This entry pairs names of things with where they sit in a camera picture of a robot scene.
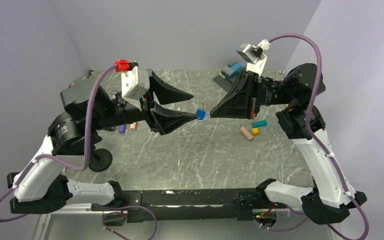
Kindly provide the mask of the blue key tag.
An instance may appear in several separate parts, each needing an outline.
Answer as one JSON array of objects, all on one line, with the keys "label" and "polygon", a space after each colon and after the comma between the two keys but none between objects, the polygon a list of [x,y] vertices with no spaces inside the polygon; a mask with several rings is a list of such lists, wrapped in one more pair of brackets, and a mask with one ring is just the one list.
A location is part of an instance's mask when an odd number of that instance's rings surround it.
[{"label": "blue key tag", "polygon": [[202,121],[205,119],[206,111],[204,109],[197,109],[195,115],[199,121]]}]

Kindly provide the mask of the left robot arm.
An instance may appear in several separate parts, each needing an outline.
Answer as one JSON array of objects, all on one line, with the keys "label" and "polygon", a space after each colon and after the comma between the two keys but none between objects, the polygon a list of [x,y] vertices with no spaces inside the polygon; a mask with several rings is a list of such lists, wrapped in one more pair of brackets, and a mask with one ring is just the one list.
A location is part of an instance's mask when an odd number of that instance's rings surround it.
[{"label": "left robot arm", "polygon": [[13,214],[48,214],[71,204],[96,204],[117,210],[127,204],[117,181],[83,183],[63,175],[71,169],[67,157],[84,158],[82,168],[102,172],[112,164],[107,149],[97,149],[98,132],[144,121],[150,130],[166,135],[197,119],[194,113],[165,106],[193,95],[164,82],[151,69],[134,67],[121,72],[121,90],[115,98],[101,87],[106,76],[79,78],[60,93],[64,111],[50,124],[40,149],[22,172],[7,176]]}]

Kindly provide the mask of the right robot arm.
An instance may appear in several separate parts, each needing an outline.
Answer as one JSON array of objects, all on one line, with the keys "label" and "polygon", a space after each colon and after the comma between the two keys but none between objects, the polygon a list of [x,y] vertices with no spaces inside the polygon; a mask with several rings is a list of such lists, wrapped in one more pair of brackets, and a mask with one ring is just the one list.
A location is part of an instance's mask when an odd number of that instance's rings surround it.
[{"label": "right robot arm", "polygon": [[295,67],[281,81],[241,70],[210,116],[251,120],[262,106],[285,105],[276,113],[278,124],[303,155],[314,186],[293,186],[270,178],[256,187],[256,203],[262,208],[285,204],[302,210],[318,225],[328,225],[345,220],[350,209],[364,204],[367,197],[339,176],[331,160],[325,121],[317,107],[309,109],[316,73],[314,63]]}]

